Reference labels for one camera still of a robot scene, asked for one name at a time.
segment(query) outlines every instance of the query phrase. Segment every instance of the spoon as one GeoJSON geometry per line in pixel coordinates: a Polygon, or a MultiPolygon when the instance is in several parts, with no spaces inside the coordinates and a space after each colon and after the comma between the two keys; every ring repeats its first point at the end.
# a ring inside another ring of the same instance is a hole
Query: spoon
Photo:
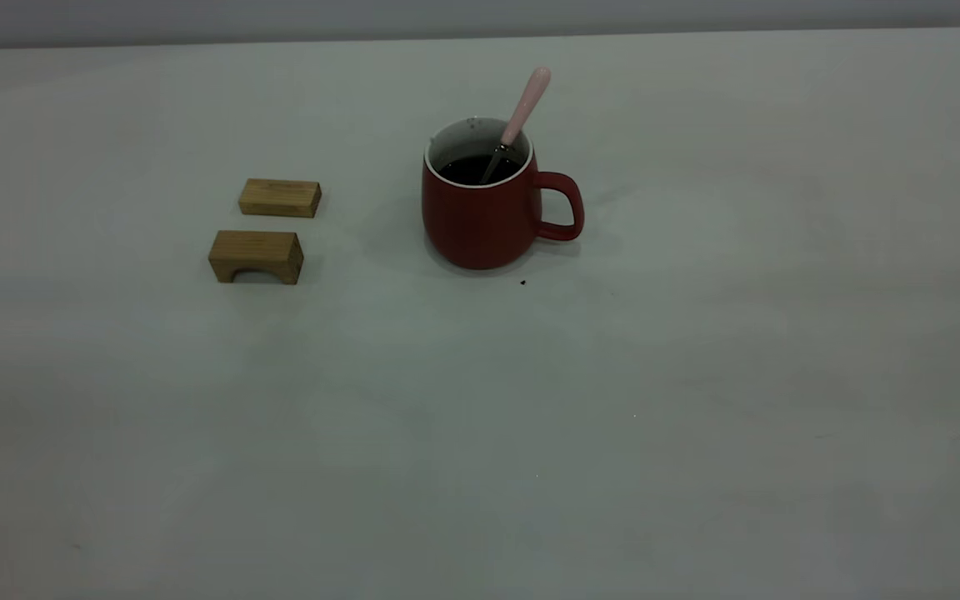
{"type": "Polygon", "coordinates": [[[510,122],[507,122],[506,129],[503,130],[502,137],[499,138],[498,145],[495,147],[495,152],[492,153],[491,162],[487,164],[487,171],[484,171],[483,177],[480,177],[481,186],[488,182],[491,174],[495,172],[495,167],[498,167],[498,161],[503,158],[504,153],[510,151],[514,140],[518,139],[518,133],[521,133],[521,128],[525,126],[525,121],[528,121],[529,115],[533,114],[533,108],[540,102],[540,98],[543,98],[543,92],[546,91],[549,83],[549,68],[541,66],[532,72],[528,84],[525,85],[525,92],[521,94],[521,102],[517,103],[517,109],[514,109],[513,117],[510,117],[510,122]]]}

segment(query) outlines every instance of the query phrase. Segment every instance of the wooden arch block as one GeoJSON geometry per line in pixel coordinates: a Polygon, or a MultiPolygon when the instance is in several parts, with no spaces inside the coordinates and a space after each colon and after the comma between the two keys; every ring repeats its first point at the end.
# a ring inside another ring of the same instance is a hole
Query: wooden arch block
{"type": "Polygon", "coordinates": [[[221,231],[213,240],[209,259],[221,283],[232,283],[239,271],[266,271],[294,285],[304,257],[293,232],[221,231]]]}

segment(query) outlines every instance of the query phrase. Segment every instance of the mug rim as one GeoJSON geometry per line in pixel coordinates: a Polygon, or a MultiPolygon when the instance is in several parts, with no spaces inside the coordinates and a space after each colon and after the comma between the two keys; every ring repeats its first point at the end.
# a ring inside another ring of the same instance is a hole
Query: mug rim
{"type": "Polygon", "coordinates": [[[490,190],[492,188],[502,186],[503,183],[510,183],[511,181],[514,181],[514,179],[519,178],[519,176],[521,176],[523,172],[528,170],[528,166],[530,166],[530,164],[533,163],[533,157],[536,156],[536,148],[533,146],[533,142],[531,142],[531,140],[528,139],[528,136],[526,136],[525,130],[522,129],[521,132],[518,133],[517,135],[524,136],[525,140],[528,140],[528,158],[525,159],[525,163],[522,164],[521,168],[517,170],[517,173],[514,173],[513,175],[510,175],[507,178],[499,179],[499,181],[495,183],[485,183],[485,185],[483,186],[466,186],[465,183],[451,182],[450,179],[443,177],[443,175],[439,175],[438,171],[435,170],[434,167],[432,167],[432,161],[429,159],[429,153],[432,151],[432,144],[434,144],[435,142],[435,137],[438,136],[439,133],[445,132],[446,129],[449,129],[454,125],[458,125],[458,123],[465,123],[470,118],[487,118],[487,119],[491,119],[491,121],[499,121],[502,123],[506,123],[504,119],[499,117],[484,117],[483,115],[475,114],[475,115],[472,115],[472,117],[459,118],[457,121],[452,121],[446,125],[443,125],[442,127],[439,127],[437,132],[432,134],[432,136],[427,140],[427,146],[424,148],[424,167],[427,168],[427,171],[429,173],[431,173],[432,175],[435,175],[435,178],[439,179],[439,181],[443,183],[446,183],[448,186],[454,186],[456,188],[461,188],[464,190],[490,190]]]}

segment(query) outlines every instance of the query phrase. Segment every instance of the gray wall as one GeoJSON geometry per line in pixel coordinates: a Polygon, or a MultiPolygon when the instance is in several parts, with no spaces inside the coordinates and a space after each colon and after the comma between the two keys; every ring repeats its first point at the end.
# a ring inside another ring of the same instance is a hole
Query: gray wall
{"type": "Polygon", "coordinates": [[[960,24],[960,0],[0,0],[0,47],[960,24]]]}

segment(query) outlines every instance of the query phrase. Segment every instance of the pink spoon handle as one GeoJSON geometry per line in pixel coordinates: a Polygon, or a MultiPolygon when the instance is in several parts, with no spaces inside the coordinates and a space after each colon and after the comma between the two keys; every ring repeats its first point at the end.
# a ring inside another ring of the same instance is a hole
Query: pink spoon handle
{"type": "Polygon", "coordinates": [[[540,102],[548,83],[550,83],[549,68],[541,66],[532,72],[528,85],[525,85],[525,92],[521,94],[521,102],[517,103],[517,110],[513,111],[513,117],[510,117],[506,130],[502,132],[502,140],[499,140],[504,147],[509,147],[513,140],[518,139],[518,133],[525,126],[525,121],[528,121],[528,115],[533,113],[533,108],[540,102]]]}

